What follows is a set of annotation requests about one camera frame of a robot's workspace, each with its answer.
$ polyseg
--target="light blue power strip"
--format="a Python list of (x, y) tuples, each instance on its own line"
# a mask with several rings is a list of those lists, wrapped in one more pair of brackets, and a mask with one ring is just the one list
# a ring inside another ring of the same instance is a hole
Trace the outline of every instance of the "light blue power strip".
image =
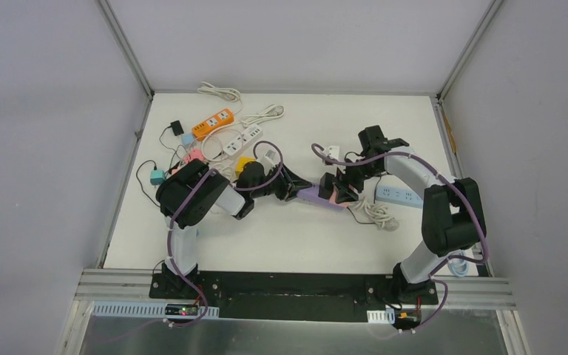
[(398, 189), (387, 185), (378, 185), (376, 200), (418, 209), (423, 208), (423, 200), (413, 190)]

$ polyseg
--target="glass panel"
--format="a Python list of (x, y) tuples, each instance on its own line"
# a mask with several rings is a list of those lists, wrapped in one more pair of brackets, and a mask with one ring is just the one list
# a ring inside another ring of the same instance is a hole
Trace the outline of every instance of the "glass panel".
[(414, 335), (396, 335), (386, 324), (220, 319), (171, 329), (160, 319), (91, 317), (81, 349), (82, 355), (506, 353), (495, 311), (471, 310), (442, 311)]

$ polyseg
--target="pink plug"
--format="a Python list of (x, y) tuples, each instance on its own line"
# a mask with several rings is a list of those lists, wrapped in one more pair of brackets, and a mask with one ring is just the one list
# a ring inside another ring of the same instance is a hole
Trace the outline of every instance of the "pink plug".
[(203, 153), (199, 149), (191, 150), (190, 153), (186, 157), (184, 157), (184, 163), (190, 163), (195, 159), (199, 159), (201, 161), (205, 160)]

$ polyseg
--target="white plug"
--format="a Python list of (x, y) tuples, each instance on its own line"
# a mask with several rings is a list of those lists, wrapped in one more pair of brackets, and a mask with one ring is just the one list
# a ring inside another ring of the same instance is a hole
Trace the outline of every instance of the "white plug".
[(264, 167), (265, 175), (268, 175), (268, 172), (277, 164), (274, 162), (277, 153), (273, 149), (269, 149), (266, 153), (258, 159), (258, 163), (261, 163)]
[(263, 129), (257, 124), (252, 124), (247, 127), (239, 135), (236, 135), (234, 139), (229, 141), (223, 148), (223, 152), (227, 154), (230, 158), (236, 158), (240, 153), (242, 153), (248, 146), (256, 143), (260, 137), (263, 136)]

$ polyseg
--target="white power cord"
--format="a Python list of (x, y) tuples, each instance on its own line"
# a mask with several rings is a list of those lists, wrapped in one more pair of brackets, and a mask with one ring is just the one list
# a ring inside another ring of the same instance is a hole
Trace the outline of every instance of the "white power cord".
[(231, 166), (226, 166), (221, 163), (214, 163), (210, 165), (210, 168), (216, 169), (221, 175), (223, 175), (227, 180), (231, 181), (231, 177), (234, 176), (234, 170)]
[(228, 102), (240, 102), (240, 108), (234, 115), (243, 110), (243, 100), (240, 99), (240, 91), (231, 87), (216, 87), (207, 81), (201, 81), (201, 87), (197, 89), (200, 94), (214, 95)]
[[(206, 155), (204, 154), (204, 146), (206, 145), (206, 142), (210, 139), (210, 137), (212, 137), (212, 135), (214, 133), (217, 132), (221, 132), (224, 130), (231, 130), (231, 131), (235, 131), (237, 132), (239, 135), (242, 134), (241, 132), (236, 131), (235, 129), (229, 129), (231, 126), (237, 125), (237, 124), (242, 124), (243, 127), (247, 128), (249, 126), (251, 126), (252, 124), (261, 124), (262, 122), (266, 122), (266, 121), (271, 121), (271, 120), (277, 120), (278, 118), (281, 118), (284, 116), (284, 106), (282, 105), (269, 105), (267, 106), (264, 110), (262, 110), (261, 112), (257, 113), (256, 115), (247, 115), (247, 116), (243, 116), (242, 118), (240, 118), (240, 120), (232, 123), (232, 124), (228, 124), (225, 126), (221, 126), (218, 127), (216, 129), (213, 129), (212, 132), (208, 133), (207, 135), (205, 135), (203, 137), (203, 140), (201, 141), (201, 153), (203, 154), (203, 157), (205, 159), (207, 159), (208, 161), (212, 161), (212, 162), (221, 162), (227, 158), (229, 158), (226, 154), (221, 154), (220, 157), (206, 157)], [(221, 151), (223, 151), (223, 144), (219, 141), (220, 145), (221, 145)], [(240, 142), (240, 148), (243, 147), (244, 142)]]
[[(201, 87), (199, 89), (197, 89), (197, 92), (200, 93), (200, 94), (217, 96), (217, 97), (222, 98), (223, 100), (228, 101), (228, 102), (240, 102), (240, 108), (236, 112), (234, 112), (234, 116), (236, 116), (243, 109), (243, 100), (240, 97), (240, 91), (238, 91), (234, 88), (231, 88), (231, 87), (216, 87), (216, 86), (210, 84), (207, 81), (202, 81)], [(243, 127), (247, 128), (247, 127), (251, 126), (252, 124), (261, 124), (262, 122), (277, 120), (278, 118), (281, 118), (282, 116), (284, 116), (284, 111), (285, 111), (284, 106), (272, 104), (272, 105), (267, 106), (261, 112), (258, 112), (256, 115), (243, 116), (238, 121), (236, 121), (232, 124), (228, 124), (228, 125), (221, 126), (221, 127), (216, 128), (216, 129), (213, 129), (212, 132), (205, 135), (203, 137), (203, 140), (201, 141), (201, 145), (200, 145), (201, 154), (203, 155), (203, 157), (207, 161), (213, 162), (213, 163), (220, 163), (221, 161), (228, 159), (229, 157), (225, 153), (223, 153), (223, 143), (216, 137), (214, 139), (218, 141), (218, 143), (221, 147), (220, 156), (217, 156), (217, 157), (206, 156), (204, 146), (206, 145), (206, 142), (210, 139), (210, 137), (212, 137), (212, 135), (214, 133), (221, 132), (223, 130), (228, 130), (228, 131), (231, 130), (231, 131), (238, 132), (235, 129), (229, 129), (231, 126), (234, 126), (236, 124), (242, 124)], [(233, 169), (231, 169), (230, 166), (227, 166), (227, 167), (230, 168), (230, 170), (233, 174), (234, 173)]]
[(388, 214), (389, 207), (384, 203), (369, 203), (364, 197), (361, 201), (350, 204), (352, 209), (358, 209), (367, 214), (378, 228), (394, 231), (399, 228), (399, 221)]
[(284, 106), (268, 105), (264, 110), (256, 115), (247, 115), (240, 118), (243, 127), (247, 128), (252, 124), (261, 124), (262, 122), (277, 120), (284, 116)]

